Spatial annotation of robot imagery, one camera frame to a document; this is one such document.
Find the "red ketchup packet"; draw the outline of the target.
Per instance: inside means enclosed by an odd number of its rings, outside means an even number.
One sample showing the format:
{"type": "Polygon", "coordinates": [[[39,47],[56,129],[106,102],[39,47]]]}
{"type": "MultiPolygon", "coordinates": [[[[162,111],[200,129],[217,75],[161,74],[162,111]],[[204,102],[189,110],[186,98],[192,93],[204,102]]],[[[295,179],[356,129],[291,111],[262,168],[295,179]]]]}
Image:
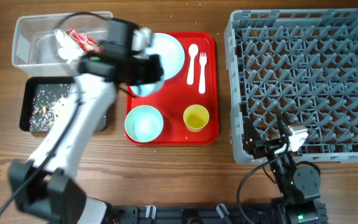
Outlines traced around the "red ketchup packet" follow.
{"type": "Polygon", "coordinates": [[[88,52],[96,52],[101,53],[102,48],[100,44],[95,41],[92,37],[81,34],[74,29],[69,29],[66,31],[66,34],[77,44],[79,47],[84,50],[86,53],[88,52]]]}

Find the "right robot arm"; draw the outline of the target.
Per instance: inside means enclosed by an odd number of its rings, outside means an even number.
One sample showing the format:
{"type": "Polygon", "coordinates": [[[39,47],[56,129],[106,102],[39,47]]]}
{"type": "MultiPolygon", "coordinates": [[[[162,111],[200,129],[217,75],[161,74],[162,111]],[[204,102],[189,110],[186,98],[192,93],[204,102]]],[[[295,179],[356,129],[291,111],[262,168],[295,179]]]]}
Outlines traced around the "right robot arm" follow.
{"type": "Polygon", "coordinates": [[[270,204],[272,217],[279,223],[311,223],[319,220],[315,200],[320,198],[321,170],[309,161],[295,162],[292,153],[299,150],[308,138],[308,129],[301,123],[291,123],[282,114],[276,115],[279,137],[264,141],[249,118],[244,121],[246,148],[255,159],[267,162],[253,168],[241,180],[237,189],[237,206],[246,223],[253,221],[241,204],[241,190],[248,178],[270,166],[275,184],[281,193],[270,204]]]}

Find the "white napkin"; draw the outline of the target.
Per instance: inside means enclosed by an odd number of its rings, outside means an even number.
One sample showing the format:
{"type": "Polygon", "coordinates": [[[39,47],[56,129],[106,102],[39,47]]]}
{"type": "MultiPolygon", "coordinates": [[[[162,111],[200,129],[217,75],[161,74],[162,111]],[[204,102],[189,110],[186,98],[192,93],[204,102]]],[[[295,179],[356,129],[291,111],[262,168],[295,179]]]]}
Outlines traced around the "white napkin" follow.
{"type": "Polygon", "coordinates": [[[58,56],[66,62],[66,64],[71,64],[85,54],[85,51],[67,32],[55,29],[53,30],[53,34],[60,45],[60,48],[57,50],[58,56]]]}

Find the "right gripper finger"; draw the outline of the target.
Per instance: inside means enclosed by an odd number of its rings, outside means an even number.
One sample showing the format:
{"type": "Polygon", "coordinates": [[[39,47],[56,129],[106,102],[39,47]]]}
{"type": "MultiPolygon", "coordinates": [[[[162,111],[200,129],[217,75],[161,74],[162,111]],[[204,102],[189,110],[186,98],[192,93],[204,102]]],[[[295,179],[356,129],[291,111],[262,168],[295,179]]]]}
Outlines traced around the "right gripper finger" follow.
{"type": "Polygon", "coordinates": [[[244,145],[263,146],[264,141],[249,118],[244,119],[244,145]]]}
{"type": "Polygon", "coordinates": [[[277,124],[278,124],[278,130],[281,138],[288,139],[289,132],[287,131],[287,127],[291,125],[291,122],[286,119],[284,115],[281,113],[276,114],[277,124]]]}

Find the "yellow plastic cup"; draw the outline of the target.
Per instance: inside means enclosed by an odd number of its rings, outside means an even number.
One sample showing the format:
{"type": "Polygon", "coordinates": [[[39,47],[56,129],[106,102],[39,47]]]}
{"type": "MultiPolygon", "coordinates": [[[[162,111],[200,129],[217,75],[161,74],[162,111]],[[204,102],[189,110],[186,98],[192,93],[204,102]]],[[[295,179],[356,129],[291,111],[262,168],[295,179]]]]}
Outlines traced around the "yellow plastic cup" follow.
{"type": "Polygon", "coordinates": [[[201,131],[209,122],[209,111],[202,105],[190,105],[183,113],[187,129],[193,133],[201,131]]]}

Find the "light blue small bowl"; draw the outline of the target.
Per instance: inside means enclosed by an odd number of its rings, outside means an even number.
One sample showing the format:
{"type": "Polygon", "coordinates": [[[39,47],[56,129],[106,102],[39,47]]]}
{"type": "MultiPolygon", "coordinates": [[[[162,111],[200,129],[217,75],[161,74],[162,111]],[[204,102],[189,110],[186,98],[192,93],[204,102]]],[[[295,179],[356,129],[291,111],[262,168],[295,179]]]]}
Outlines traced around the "light blue small bowl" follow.
{"type": "Polygon", "coordinates": [[[163,87],[164,82],[165,79],[164,77],[162,77],[156,83],[143,84],[139,86],[130,86],[130,89],[135,95],[139,97],[146,97],[158,92],[163,87]]]}

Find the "rice food scraps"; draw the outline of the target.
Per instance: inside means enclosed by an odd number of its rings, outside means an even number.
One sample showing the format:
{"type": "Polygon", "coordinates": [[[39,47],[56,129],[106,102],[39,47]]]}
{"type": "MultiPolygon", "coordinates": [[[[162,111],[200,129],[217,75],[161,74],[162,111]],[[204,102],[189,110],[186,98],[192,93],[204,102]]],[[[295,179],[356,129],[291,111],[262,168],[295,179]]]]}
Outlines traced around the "rice food scraps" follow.
{"type": "Polygon", "coordinates": [[[64,107],[70,87],[67,83],[41,84],[35,87],[30,112],[30,132],[49,132],[64,107]]]}

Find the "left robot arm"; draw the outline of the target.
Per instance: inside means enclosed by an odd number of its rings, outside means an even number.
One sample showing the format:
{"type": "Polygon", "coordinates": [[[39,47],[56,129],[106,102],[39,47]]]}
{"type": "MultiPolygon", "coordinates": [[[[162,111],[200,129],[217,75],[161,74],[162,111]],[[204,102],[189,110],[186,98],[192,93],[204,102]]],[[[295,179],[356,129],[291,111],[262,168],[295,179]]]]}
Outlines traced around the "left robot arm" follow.
{"type": "Polygon", "coordinates": [[[41,145],[25,163],[13,161],[9,201],[18,210],[50,223],[110,223],[110,204],[88,197],[75,182],[83,151],[120,84],[139,86],[163,80],[157,54],[146,48],[153,33],[146,27],[111,18],[100,53],[79,60],[69,104],[41,145]]]}

